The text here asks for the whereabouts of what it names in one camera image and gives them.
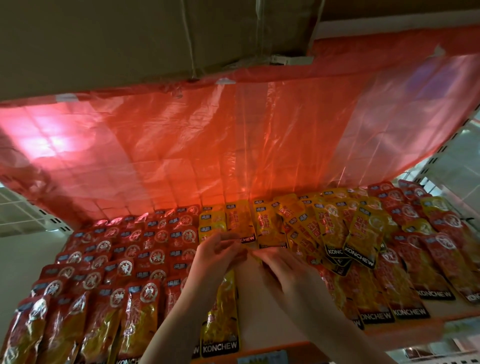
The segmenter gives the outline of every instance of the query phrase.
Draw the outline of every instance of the wall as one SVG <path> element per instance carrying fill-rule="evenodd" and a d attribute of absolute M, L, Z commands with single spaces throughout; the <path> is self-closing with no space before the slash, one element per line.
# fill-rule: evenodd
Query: wall
<path fill-rule="evenodd" d="M 61 231 L 45 231 L 0 239 L 0 340 L 19 301 L 27 297 L 42 267 L 54 263 L 67 236 Z"/>

